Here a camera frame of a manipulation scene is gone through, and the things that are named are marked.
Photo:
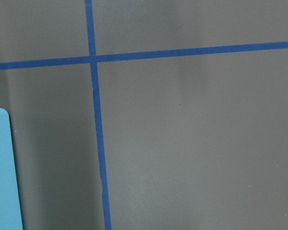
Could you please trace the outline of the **light blue plastic bin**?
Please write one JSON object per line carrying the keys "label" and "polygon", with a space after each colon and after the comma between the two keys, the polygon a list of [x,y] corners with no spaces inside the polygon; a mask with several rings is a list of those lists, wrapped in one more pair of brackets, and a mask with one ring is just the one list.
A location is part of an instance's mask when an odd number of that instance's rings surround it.
{"label": "light blue plastic bin", "polygon": [[22,230],[9,114],[0,108],[0,230]]}

